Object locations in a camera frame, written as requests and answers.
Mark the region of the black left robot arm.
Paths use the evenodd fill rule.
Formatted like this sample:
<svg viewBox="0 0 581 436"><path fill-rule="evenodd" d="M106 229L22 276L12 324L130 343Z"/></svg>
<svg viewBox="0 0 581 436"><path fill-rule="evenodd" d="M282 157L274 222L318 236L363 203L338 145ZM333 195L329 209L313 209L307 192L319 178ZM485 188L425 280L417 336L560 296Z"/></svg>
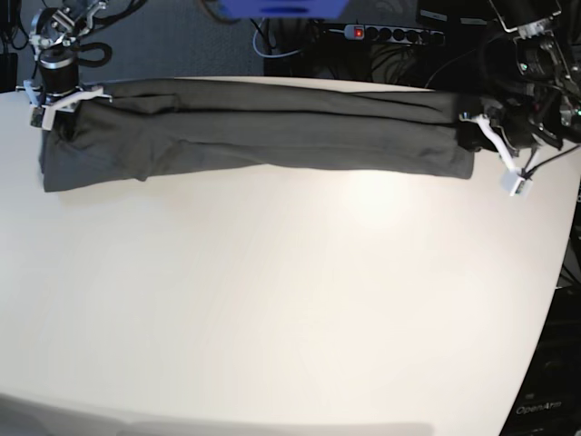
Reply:
<svg viewBox="0 0 581 436"><path fill-rule="evenodd" d="M560 28L557 1L493 1L495 22L477 49L478 71L489 96L479 112L459 119L476 125L507 170L525 179L539 164L532 159L550 146L558 156L580 147L580 64ZM518 166L528 149L531 160Z"/></svg>

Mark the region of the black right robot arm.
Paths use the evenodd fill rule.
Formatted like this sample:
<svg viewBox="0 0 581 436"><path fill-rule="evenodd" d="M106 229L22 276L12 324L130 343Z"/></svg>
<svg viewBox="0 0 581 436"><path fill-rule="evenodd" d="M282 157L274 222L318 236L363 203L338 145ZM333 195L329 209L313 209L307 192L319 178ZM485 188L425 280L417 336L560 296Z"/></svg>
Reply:
<svg viewBox="0 0 581 436"><path fill-rule="evenodd" d="M143 8L144 1L131 1L120 12L101 16L107 1L63 1L61 5L39 11L31 23L28 43L34 54L35 71L41 76L17 89L26 92L33 114L45 114L48 107L73 94L85 94L80 68L99 68L108 64L113 49L106 43L84 43L87 37L100 33Z"/></svg>

